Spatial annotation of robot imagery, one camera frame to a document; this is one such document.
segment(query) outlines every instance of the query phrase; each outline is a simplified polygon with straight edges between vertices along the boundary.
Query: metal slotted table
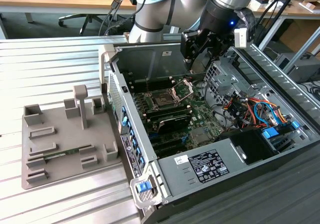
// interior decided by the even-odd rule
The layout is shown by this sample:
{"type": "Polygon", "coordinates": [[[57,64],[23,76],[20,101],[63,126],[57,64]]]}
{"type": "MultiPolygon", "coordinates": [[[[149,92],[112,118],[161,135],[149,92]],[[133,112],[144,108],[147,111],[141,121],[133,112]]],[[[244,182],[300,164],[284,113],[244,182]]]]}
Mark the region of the metal slotted table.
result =
{"type": "Polygon", "coordinates": [[[115,36],[0,42],[0,222],[140,223],[122,163],[39,188],[21,187],[23,106],[62,107],[80,84],[89,97],[100,95],[98,45],[125,41],[115,36]]]}
{"type": "MultiPolygon", "coordinates": [[[[72,86],[80,84],[87,85],[89,97],[100,95],[98,45],[124,42],[123,36],[0,42],[1,223],[140,223],[122,163],[29,190],[21,187],[23,106],[62,107],[63,99],[73,96],[72,86]]],[[[319,223],[319,184],[316,146],[163,223],[319,223]]]]}

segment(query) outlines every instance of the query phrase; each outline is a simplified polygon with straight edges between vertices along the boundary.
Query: floor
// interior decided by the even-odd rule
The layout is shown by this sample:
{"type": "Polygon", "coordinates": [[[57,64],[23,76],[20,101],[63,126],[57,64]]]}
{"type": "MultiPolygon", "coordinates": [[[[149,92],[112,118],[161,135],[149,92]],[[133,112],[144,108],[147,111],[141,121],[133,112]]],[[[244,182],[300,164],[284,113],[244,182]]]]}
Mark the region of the floor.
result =
{"type": "MultiPolygon", "coordinates": [[[[65,27],[60,27],[58,18],[67,15],[65,13],[32,13],[33,23],[28,23],[24,13],[5,12],[3,13],[4,20],[2,22],[9,39],[78,37],[85,18],[65,20],[65,27]]],[[[100,25],[95,20],[92,23],[88,23],[83,36],[98,36],[100,25]]],[[[123,32],[129,32],[132,25],[128,21],[112,34],[119,35],[123,32]]],[[[169,31],[169,26],[165,26],[164,32],[168,33],[169,31]]]]}

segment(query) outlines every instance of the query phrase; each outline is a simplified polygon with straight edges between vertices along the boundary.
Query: blue connector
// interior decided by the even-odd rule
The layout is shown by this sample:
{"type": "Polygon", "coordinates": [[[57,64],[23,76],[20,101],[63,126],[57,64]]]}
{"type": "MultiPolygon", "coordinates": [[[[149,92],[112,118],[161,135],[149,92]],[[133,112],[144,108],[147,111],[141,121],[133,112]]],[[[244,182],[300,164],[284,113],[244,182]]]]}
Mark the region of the blue connector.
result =
{"type": "Polygon", "coordinates": [[[138,193],[143,193],[152,189],[152,185],[150,181],[141,182],[136,185],[138,193]]]}
{"type": "Polygon", "coordinates": [[[134,148],[134,149],[137,148],[137,146],[138,146],[137,139],[133,138],[133,140],[132,140],[132,145],[133,145],[133,148],[134,148]]]}
{"type": "Polygon", "coordinates": [[[145,167],[145,165],[146,165],[145,159],[144,159],[143,157],[140,157],[139,163],[140,163],[142,169],[143,169],[143,168],[145,167]]]}
{"type": "Polygon", "coordinates": [[[270,139],[270,138],[273,138],[277,135],[279,135],[279,132],[277,132],[277,130],[274,128],[274,127],[270,127],[268,129],[265,129],[263,131],[263,135],[267,138],[267,139],[270,139]]]}
{"type": "Polygon", "coordinates": [[[131,138],[134,138],[134,137],[135,137],[135,132],[134,132],[134,130],[131,130],[131,131],[130,131],[130,136],[131,136],[131,138]]]}
{"type": "Polygon", "coordinates": [[[295,128],[295,129],[298,129],[300,127],[300,124],[297,122],[297,121],[293,121],[292,122],[292,126],[295,128]]]}
{"type": "Polygon", "coordinates": [[[124,118],[123,118],[123,120],[122,120],[122,126],[126,126],[127,125],[127,123],[128,123],[128,117],[127,116],[125,116],[124,118]]]}
{"type": "Polygon", "coordinates": [[[137,147],[137,149],[136,149],[136,151],[135,151],[135,155],[136,155],[137,157],[140,157],[140,155],[141,155],[141,150],[140,150],[139,147],[137,147]]]}

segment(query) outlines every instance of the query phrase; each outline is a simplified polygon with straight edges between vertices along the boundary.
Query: power supply label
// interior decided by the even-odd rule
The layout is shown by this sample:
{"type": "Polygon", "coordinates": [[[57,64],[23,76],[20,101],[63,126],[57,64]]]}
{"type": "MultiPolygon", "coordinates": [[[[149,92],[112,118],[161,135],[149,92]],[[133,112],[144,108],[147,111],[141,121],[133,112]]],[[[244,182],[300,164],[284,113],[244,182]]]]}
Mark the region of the power supply label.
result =
{"type": "Polygon", "coordinates": [[[229,173],[216,149],[189,157],[189,162],[201,183],[229,173]]]}

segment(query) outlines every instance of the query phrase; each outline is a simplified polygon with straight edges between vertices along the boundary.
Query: barcode sticker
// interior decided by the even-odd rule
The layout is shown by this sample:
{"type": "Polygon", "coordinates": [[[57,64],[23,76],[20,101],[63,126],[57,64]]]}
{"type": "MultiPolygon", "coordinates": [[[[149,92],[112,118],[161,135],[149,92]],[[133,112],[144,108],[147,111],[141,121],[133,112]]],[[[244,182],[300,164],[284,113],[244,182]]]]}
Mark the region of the barcode sticker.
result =
{"type": "Polygon", "coordinates": [[[170,51],[164,51],[164,52],[162,52],[162,56],[163,57],[171,56],[171,53],[172,53],[171,50],[170,51]]]}
{"type": "Polygon", "coordinates": [[[188,155],[182,155],[182,156],[175,157],[174,160],[177,165],[180,165],[182,163],[187,163],[189,161],[188,155]]]}

